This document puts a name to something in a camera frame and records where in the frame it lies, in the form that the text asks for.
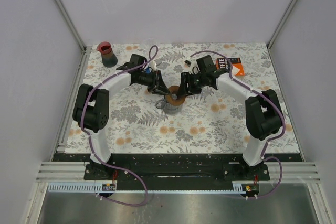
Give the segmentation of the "brown wooden ring holder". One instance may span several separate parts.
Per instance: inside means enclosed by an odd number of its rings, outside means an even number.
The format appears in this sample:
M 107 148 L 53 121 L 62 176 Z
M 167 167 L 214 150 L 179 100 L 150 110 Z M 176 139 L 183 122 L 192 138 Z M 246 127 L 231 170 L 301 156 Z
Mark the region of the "brown wooden ring holder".
M 185 96 L 178 97 L 177 92 L 179 90 L 179 86 L 170 86 L 169 94 L 164 96 L 165 101 L 172 106 L 181 106 L 185 102 Z

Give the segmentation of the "clear glass carafe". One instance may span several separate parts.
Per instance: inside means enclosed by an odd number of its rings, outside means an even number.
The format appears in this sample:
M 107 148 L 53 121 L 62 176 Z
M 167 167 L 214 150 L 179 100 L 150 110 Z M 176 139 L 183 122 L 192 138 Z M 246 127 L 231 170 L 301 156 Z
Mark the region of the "clear glass carafe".
M 182 105 L 179 105 L 179 106 L 171 105 L 166 101 L 165 98 L 162 98 L 156 102 L 155 107 L 157 109 L 161 109 L 165 114 L 176 115 L 181 112 L 183 106 Z

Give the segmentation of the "orange coffee filter box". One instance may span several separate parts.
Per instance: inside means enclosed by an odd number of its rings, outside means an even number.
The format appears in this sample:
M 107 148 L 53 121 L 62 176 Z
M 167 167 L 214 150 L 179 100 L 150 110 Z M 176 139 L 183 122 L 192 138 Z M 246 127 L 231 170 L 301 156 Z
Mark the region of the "orange coffee filter box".
M 245 75 L 243 64 L 240 58 L 228 58 L 232 63 L 232 74 L 237 77 L 242 77 Z M 225 58 L 216 59 L 216 67 L 218 69 L 225 68 L 227 71 L 230 70 L 230 65 Z

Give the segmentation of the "blue cone dripper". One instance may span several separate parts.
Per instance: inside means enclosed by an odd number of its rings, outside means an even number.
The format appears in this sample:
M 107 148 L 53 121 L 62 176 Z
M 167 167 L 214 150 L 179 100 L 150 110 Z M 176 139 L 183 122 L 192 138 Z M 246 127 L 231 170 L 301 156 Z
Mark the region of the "blue cone dripper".
M 152 71 L 153 71 L 152 68 L 148 67 L 148 68 L 146 68 L 145 73 L 149 74 L 149 73 L 151 73 Z

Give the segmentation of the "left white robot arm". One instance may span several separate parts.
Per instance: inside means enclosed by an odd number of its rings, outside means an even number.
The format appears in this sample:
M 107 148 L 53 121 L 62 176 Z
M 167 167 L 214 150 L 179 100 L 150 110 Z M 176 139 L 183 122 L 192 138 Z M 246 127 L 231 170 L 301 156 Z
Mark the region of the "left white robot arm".
M 132 84 L 143 85 L 152 94 L 170 93 L 159 70 L 146 70 L 149 63 L 145 57 L 132 54 L 128 62 L 95 87 L 84 83 L 78 89 L 72 118 L 88 136 L 90 159 L 98 164 L 95 171 L 102 179 L 109 179 L 114 173 L 113 165 L 108 163 L 111 152 L 104 129 L 112 97 Z

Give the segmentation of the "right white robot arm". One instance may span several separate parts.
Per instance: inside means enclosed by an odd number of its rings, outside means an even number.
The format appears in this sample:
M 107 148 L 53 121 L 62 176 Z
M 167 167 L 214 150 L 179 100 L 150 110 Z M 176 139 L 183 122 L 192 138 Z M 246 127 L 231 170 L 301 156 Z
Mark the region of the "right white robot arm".
M 201 93 L 203 87 L 227 93 L 245 108 L 246 127 L 250 139 L 243 152 L 244 164 L 239 166 L 243 179 L 250 180 L 258 173 L 256 165 L 264 160 L 268 143 L 280 138 L 286 123 L 277 93 L 273 89 L 259 90 L 237 79 L 234 65 L 223 57 L 228 68 L 217 68 L 210 55 L 196 60 L 197 73 L 182 72 L 177 97 Z

